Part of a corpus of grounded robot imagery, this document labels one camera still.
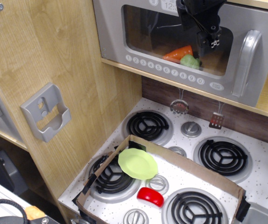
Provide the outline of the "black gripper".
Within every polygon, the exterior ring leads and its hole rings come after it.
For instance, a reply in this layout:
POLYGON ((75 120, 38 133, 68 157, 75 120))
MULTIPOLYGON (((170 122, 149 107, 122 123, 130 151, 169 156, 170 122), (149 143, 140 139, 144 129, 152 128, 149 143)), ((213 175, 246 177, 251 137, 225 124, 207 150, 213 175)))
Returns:
POLYGON ((219 46, 221 28, 218 15, 225 0, 177 0, 176 8, 184 30, 198 26, 197 50, 200 57, 219 46))

